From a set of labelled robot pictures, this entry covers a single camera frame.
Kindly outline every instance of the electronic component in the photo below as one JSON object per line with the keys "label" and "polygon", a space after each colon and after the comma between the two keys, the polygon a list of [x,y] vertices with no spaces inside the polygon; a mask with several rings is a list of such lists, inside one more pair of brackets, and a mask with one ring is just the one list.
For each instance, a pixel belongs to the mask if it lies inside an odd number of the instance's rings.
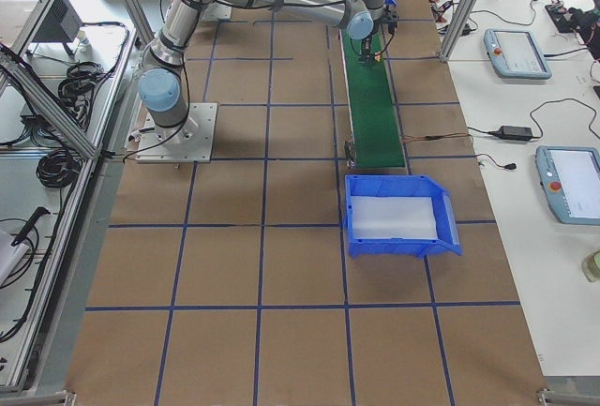
{"label": "electronic component", "polygon": [[571,23],[572,14],[564,7],[562,1],[554,2],[551,5],[545,5],[544,9],[559,33],[573,32],[574,27]]}
{"label": "electronic component", "polygon": [[502,125],[497,131],[490,131],[488,134],[505,141],[528,142],[533,139],[532,129],[527,127],[509,127],[507,125]]}
{"label": "electronic component", "polygon": [[72,42],[82,25],[82,19],[68,0],[54,0],[33,42]]}
{"label": "electronic component", "polygon": [[600,154],[595,148],[540,146],[535,165],[548,205],[562,223],[600,225]]}
{"label": "electronic component", "polygon": [[552,72],[532,33],[488,29],[484,43],[491,65],[503,78],[547,80]]}

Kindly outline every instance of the power adapter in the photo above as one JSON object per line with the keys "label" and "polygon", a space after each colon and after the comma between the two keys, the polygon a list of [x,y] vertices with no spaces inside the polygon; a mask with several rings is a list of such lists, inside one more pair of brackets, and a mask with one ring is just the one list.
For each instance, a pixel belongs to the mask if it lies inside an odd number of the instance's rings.
{"label": "power adapter", "polygon": [[532,129],[527,127],[508,127],[502,125],[497,131],[490,131],[487,134],[505,141],[528,142],[533,139]]}

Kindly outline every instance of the robotic arm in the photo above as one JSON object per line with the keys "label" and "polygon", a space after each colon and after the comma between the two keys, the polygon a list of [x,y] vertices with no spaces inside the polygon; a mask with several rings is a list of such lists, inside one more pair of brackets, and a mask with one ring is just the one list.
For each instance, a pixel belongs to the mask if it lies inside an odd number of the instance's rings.
{"label": "robotic arm", "polygon": [[[181,95],[179,75],[184,52],[196,26],[210,3],[235,8],[268,8],[308,17],[346,30],[353,39],[366,40],[378,29],[385,0],[172,0],[167,20],[148,45],[142,61],[139,92],[151,113],[160,139],[193,133],[188,108]],[[170,139],[171,143],[183,139]]]}

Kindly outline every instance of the white foam insert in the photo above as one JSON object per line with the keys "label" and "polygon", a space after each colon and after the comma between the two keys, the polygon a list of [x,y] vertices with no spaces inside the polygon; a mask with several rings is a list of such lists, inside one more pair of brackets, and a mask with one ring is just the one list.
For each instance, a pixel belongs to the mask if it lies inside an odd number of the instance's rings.
{"label": "white foam insert", "polygon": [[356,239],[438,238],[429,197],[352,196]]}

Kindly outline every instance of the metal bracket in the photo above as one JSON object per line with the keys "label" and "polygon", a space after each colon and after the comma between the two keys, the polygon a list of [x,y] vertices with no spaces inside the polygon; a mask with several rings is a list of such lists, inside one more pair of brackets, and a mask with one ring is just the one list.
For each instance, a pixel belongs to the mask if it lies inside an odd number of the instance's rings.
{"label": "metal bracket", "polygon": [[75,406],[77,396],[67,391],[37,397],[15,397],[0,399],[0,406]]}
{"label": "metal bracket", "polygon": [[540,390],[537,399],[542,406],[600,406],[599,397],[585,397],[581,395],[557,394],[549,390]]}
{"label": "metal bracket", "polygon": [[[218,105],[216,103],[191,103],[189,117],[199,125],[199,131],[184,143],[161,144],[155,132],[142,135],[136,160],[140,163],[174,163],[174,162],[210,162],[213,152],[215,123],[217,122]],[[144,123],[145,128],[154,126],[154,121],[148,114]]]}
{"label": "metal bracket", "polygon": [[232,19],[232,7],[211,3],[200,18],[201,23],[209,22],[228,22]]}

